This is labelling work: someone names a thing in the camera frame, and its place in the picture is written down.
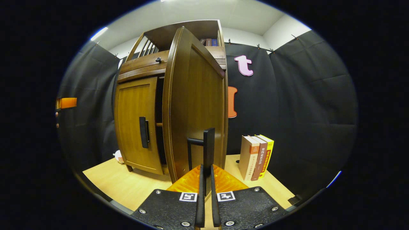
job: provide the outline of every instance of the yellow book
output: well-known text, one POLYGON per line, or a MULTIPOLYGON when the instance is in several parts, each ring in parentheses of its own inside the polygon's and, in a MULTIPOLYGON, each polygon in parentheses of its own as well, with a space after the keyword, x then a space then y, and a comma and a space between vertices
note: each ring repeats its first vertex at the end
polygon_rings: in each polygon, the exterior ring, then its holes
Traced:
POLYGON ((272 139, 268 138, 268 137, 263 136, 263 135, 256 135, 256 137, 258 137, 258 138, 260 138, 260 139, 267 142, 267 153, 265 155, 265 161, 264 161, 263 169, 261 170, 261 173, 260 173, 260 177, 259 177, 259 179, 260 179, 260 178, 264 177, 265 171, 267 170, 268 163, 270 162, 271 153, 273 151, 274 141, 272 139))

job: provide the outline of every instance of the ceiling light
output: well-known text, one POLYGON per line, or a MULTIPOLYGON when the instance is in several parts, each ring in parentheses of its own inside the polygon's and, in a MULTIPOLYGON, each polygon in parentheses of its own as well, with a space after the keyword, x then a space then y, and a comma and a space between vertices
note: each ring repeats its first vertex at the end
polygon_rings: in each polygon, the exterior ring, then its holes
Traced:
POLYGON ((105 27, 105 28, 101 29, 100 31, 98 31, 98 33, 96 33, 96 34, 91 38, 91 41, 95 40, 97 37, 99 37, 101 34, 103 34, 107 29, 108 29, 108 27, 105 27))

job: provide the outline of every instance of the cabinet door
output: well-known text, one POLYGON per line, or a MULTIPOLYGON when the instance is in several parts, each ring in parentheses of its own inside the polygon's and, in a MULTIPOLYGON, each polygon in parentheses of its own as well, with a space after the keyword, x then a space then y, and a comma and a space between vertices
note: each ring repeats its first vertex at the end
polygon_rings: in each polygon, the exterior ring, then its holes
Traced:
MULTIPOLYGON (((224 168, 227 143, 227 78, 210 52, 186 28, 169 50, 162 105, 169 175, 174 183, 189 171, 187 138, 203 139, 215 128, 214 164, 224 168)), ((192 146, 192 167, 203 163, 203 147, 192 146)))
POLYGON ((163 175, 155 131, 156 82, 157 78, 151 77, 118 84, 115 128, 125 164, 163 175), (141 123, 140 117, 147 122, 141 123))

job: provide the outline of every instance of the book spine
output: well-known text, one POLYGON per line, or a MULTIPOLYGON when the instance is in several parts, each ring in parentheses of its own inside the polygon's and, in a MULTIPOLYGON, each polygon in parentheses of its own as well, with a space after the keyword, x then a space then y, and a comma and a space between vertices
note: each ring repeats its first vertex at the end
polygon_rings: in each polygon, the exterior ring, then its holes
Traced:
POLYGON ((268 163, 270 162, 270 159, 271 159, 271 152, 273 151, 273 145, 274 145, 274 141, 269 141, 267 143, 267 153, 265 155, 265 161, 264 161, 263 169, 261 170, 259 178, 263 178, 264 174, 265 174, 265 171, 267 170, 268 163))
POLYGON ((250 147, 250 160, 249 160, 249 165, 247 167, 247 173, 246 177, 244 180, 251 180, 253 173, 254 173, 254 167, 256 166, 256 161, 258 157, 258 149, 260 146, 251 146, 250 147))
POLYGON ((258 180, 260 173, 263 170, 263 165, 265 162, 265 154, 267 150, 267 143, 261 143, 260 149, 258 150, 258 157, 256 161, 256 167, 254 168, 254 173, 252 176, 252 181, 258 180))

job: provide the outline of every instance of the screw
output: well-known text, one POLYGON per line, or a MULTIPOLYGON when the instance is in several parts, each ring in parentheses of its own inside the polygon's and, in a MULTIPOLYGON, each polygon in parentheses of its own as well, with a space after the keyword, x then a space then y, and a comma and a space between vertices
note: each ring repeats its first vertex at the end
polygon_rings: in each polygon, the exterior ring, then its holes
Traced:
POLYGON ((226 226, 232 226, 234 224, 234 221, 228 221, 225 223, 226 226))

